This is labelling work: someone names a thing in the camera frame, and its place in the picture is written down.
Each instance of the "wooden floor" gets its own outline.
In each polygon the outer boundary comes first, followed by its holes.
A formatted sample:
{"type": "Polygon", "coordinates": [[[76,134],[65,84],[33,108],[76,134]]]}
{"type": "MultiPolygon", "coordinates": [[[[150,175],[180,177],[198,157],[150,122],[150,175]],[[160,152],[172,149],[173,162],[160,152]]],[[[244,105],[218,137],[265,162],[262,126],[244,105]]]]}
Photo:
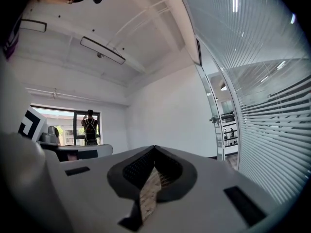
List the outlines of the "wooden floor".
{"type": "MultiPolygon", "coordinates": [[[[237,170],[238,155],[226,157],[226,162],[233,169],[237,170]]],[[[152,212],[156,209],[156,193],[161,190],[160,177],[157,170],[154,168],[145,186],[140,192],[140,209],[142,220],[145,221],[152,212]]]]}

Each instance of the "person in black clothing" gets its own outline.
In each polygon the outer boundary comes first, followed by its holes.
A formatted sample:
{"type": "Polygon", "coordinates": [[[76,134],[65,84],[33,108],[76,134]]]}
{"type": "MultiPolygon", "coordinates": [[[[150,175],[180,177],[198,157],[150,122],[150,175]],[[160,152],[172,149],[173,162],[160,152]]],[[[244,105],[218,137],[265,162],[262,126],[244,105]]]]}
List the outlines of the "person in black clothing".
{"type": "Polygon", "coordinates": [[[84,116],[81,125],[85,132],[84,145],[97,145],[96,128],[98,121],[94,119],[92,110],[87,111],[87,116],[84,116]]]}

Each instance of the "black window frame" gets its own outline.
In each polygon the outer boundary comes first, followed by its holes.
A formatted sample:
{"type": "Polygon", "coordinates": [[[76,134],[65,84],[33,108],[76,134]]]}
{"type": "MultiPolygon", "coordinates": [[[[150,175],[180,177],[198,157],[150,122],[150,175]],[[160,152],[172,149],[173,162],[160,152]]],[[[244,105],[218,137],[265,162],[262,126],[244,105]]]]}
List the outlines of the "black window frame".
{"type": "MultiPolygon", "coordinates": [[[[87,111],[78,111],[78,110],[70,110],[70,109],[58,109],[48,106],[37,106],[37,105],[31,105],[33,108],[38,109],[45,109],[45,110],[55,110],[55,111],[66,111],[66,112],[73,112],[73,142],[74,145],[77,145],[77,140],[84,139],[84,135],[77,135],[77,115],[87,115],[87,111]]],[[[98,121],[98,134],[96,134],[96,138],[101,138],[101,127],[100,127],[100,112],[94,112],[93,116],[97,116],[98,121]]]]}

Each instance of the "linear ceiling lamp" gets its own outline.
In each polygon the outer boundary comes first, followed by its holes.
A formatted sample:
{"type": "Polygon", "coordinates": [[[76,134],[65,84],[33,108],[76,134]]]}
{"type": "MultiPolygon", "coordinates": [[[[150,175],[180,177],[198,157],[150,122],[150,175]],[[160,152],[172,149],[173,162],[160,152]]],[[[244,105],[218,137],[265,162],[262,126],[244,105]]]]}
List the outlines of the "linear ceiling lamp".
{"type": "Polygon", "coordinates": [[[87,47],[98,53],[101,53],[102,55],[108,57],[109,59],[119,63],[120,65],[122,65],[125,62],[125,59],[121,55],[115,53],[109,48],[106,48],[103,45],[99,44],[98,42],[93,41],[85,36],[81,39],[80,44],[84,47],[87,47]]]}
{"type": "Polygon", "coordinates": [[[227,90],[227,87],[226,87],[226,85],[224,83],[222,84],[222,86],[220,88],[221,88],[220,90],[222,90],[222,91],[226,91],[227,90]]]}
{"type": "Polygon", "coordinates": [[[39,31],[39,32],[44,33],[47,30],[47,23],[42,22],[42,21],[22,19],[20,22],[20,28],[39,31]]]}

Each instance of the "floor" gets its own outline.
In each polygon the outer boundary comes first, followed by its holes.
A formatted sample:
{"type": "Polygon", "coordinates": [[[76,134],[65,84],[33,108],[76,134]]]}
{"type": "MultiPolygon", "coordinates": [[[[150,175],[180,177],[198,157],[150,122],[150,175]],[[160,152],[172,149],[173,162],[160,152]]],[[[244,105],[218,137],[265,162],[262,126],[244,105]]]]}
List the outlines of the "floor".
{"type": "MultiPolygon", "coordinates": [[[[238,155],[235,154],[226,157],[225,161],[233,169],[237,170],[237,159],[238,155]]],[[[145,221],[156,209],[156,193],[159,190],[161,190],[160,177],[157,170],[154,168],[145,186],[140,192],[140,209],[143,221],[145,221]]]]}

